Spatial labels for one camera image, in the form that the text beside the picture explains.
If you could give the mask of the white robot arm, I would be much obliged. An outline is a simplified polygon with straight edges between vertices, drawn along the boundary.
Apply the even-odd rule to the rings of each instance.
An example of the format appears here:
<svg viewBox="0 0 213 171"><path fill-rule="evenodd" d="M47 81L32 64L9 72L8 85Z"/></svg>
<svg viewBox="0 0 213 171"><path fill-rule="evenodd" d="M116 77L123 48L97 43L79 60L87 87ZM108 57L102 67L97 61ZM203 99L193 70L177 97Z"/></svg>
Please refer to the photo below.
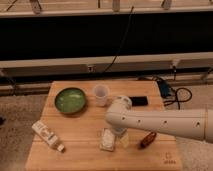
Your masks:
<svg viewBox="0 0 213 171"><path fill-rule="evenodd" d="M213 143L213 110L132 110L130 98L122 95L105 118L116 134L131 128Z"/></svg>

